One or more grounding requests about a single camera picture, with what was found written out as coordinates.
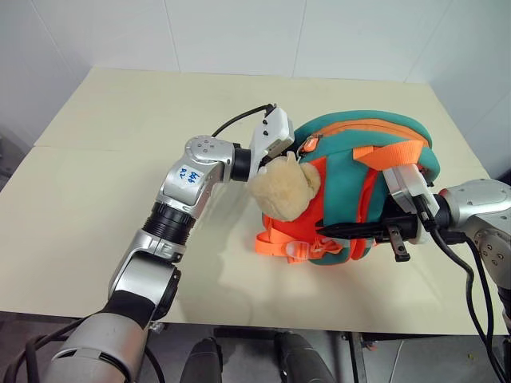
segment floor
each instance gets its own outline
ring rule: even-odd
[[[64,326],[69,319],[0,313],[0,377],[6,365],[24,343],[38,334]],[[193,345],[211,337],[217,326],[170,324],[160,334],[151,334],[149,347],[160,362],[167,382],[179,381],[186,357]],[[348,342],[342,333],[293,330],[304,336],[319,352],[338,383],[354,381]],[[272,342],[265,339],[217,338],[224,354],[224,383],[279,382]],[[494,344],[499,345],[501,337]],[[59,344],[49,344],[38,352],[43,373]],[[367,381],[387,383],[394,369],[393,383],[492,383],[496,382],[477,337],[456,336],[380,341],[375,349],[364,349]],[[26,381],[24,369],[19,382]],[[156,382],[151,365],[142,365],[141,383]]]

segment tabletop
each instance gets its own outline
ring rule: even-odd
[[[0,193],[0,310],[78,317],[100,309],[185,141],[270,102],[295,127],[351,109],[411,116],[433,137],[442,166],[435,191],[487,177],[428,85],[93,69]],[[246,147],[259,120],[221,138]],[[342,265],[288,265],[253,251],[262,229],[244,184],[217,187],[178,265],[183,276],[164,321],[475,334],[465,273],[432,243],[408,245],[408,263],[384,244]],[[473,265],[467,248],[454,250]],[[504,334],[492,294],[496,334]],[[479,282],[474,304],[484,317]]]

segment beige plush toy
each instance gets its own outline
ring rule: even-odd
[[[280,221],[292,221],[307,210],[318,193],[321,177],[311,164],[299,164],[293,152],[276,157],[259,169],[248,182],[264,214]]]

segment teal backpack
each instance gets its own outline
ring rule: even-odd
[[[255,250],[285,256],[289,263],[332,265],[361,259],[373,239],[333,240],[317,230],[336,223],[378,222],[389,195],[382,170],[416,164],[431,183],[440,172],[431,148],[424,126],[395,113],[355,110],[307,122],[295,131],[289,150],[297,153],[300,163],[318,169],[321,188],[294,221],[264,215],[266,231],[257,236]]]

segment grout line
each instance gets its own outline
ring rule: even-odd
[[[491,106],[490,108],[488,108],[488,110],[486,111],[485,114],[483,114],[481,116],[481,118],[479,120],[476,121],[475,124],[473,124],[469,129],[467,129],[467,131],[465,133],[462,133],[464,137],[467,137],[478,125],[481,121],[483,121],[493,110],[495,110],[495,108],[510,94],[510,92],[506,92],[504,93],[504,96],[502,97],[499,97],[497,102],[495,104],[493,104],[493,106]]]
[[[428,37],[428,40],[426,41],[426,44],[424,44],[424,47],[422,48],[422,51],[421,53],[418,54],[417,58],[414,60],[414,63],[412,64],[411,68],[410,68],[410,71],[408,71],[408,74],[406,75],[405,79],[402,81],[402,82],[407,82],[408,81],[408,78],[410,77],[410,75],[412,74],[412,72],[414,71],[415,67],[417,66],[417,64],[420,62],[421,58],[422,58],[422,55],[424,54],[424,52],[426,51],[426,48],[430,45],[431,41],[433,40],[433,36],[437,33],[437,30],[438,30],[438,27],[440,26],[440,24],[442,24],[444,18],[446,17],[447,15],[447,11],[450,9],[450,6],[453,5],[453,2],[454,0],[450,0],[449,4],[447,5],[447,7],[444,9],[444,13],[442,14],[442,16],[438,19],[438,22],[437,22],[437,25],[433,28],[433,30],[431,31],[431,34],[430,36]]]
[[[161,0],[161,1],[163,2],[163,7],[165,9],[165,13],[167,14],[168,32],[170,33],[170,39],[172,40],[172,47],[174,48],[174,54],[176,55],[177,70],[179,70],[181,72],[181,65],[179,63],[179,56],[177,55],[176,40],[174,40],[174,34],[172,33],[172,23],[170,22],[170,14],[168,13],[167,2],[165,0]]]
[[[64,65],[69,70],[69,73],[73,76],[73,78],[75,80],[78,81],[78,75],[74,72],[73,68],[71,67],[69,62],[65,59],[64,55],[62,54],[62,51],[61,51],[60,47],[58,46],[57,42],[55,41],[55,38],[53,37],[52,33],[50,32],[50,28],[48,28],[48,26],[45,23],[44,18],[42,18],[41,14],[39,13],[39,10],[38,10],[38,8],[35,5],[34,0],[30,0],[30,4],[32,5],[32,8],[34,9],[34,12],[38,16],[39,21],[41,22],[41,24],[42,24],[43,28],[45,29],[46,33],[50,37],[50,40],[51,40],[51,42],[53,44],[53,47],[55,48],[55,50],[57,50],[57,54],[60,56],[60,58],[64,62]]]
[[[305,2],[303,4],[302,24],[300,25],[300,31],[298,34],[298,42],[296,43],[295,62],[293,63],[293,71],[291,72],[291,77],[295,76],[296,62],[298,61],[298,51],[300,49],[300,43],[302,41],[303,24],[305,23],[305,11],[306,10],[307,10],[307,0],[305,0]]]

